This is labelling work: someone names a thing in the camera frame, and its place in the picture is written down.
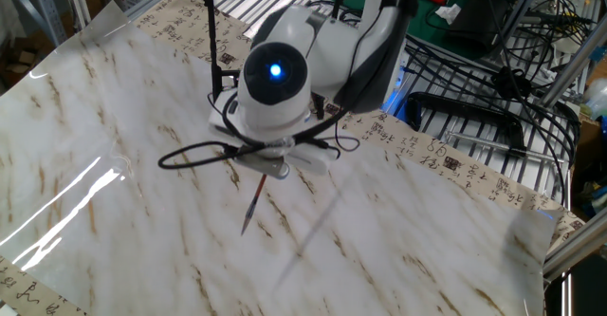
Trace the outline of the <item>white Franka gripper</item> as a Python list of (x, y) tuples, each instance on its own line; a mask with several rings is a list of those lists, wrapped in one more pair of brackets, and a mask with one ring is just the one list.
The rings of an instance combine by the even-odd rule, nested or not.
[[(229, 121), (242, 136), (245, 135), (246, 127), (241, 118), (240, 104), (236, 98), (228, 102), (232, 95), (236, 95), (234, 90), (224, 91), (212, 105), (209, 130), (214, 136), (238, 150), (246, 150), (249, 145), (234, 136), (222, 119), (222, 112), (226, 106)], [(325, 140), (319, 140), (316, 144), (295, 145), (281, 139), (278, 148), (268, 148), (252, 154), (236, 156), (233, 160), (239, 165), (268, 176), (287, 176), (290, 170), (295, 168), (322, 176), (328, 172), (330, 164), (338, 156), (339, 151), (332, 148)]]

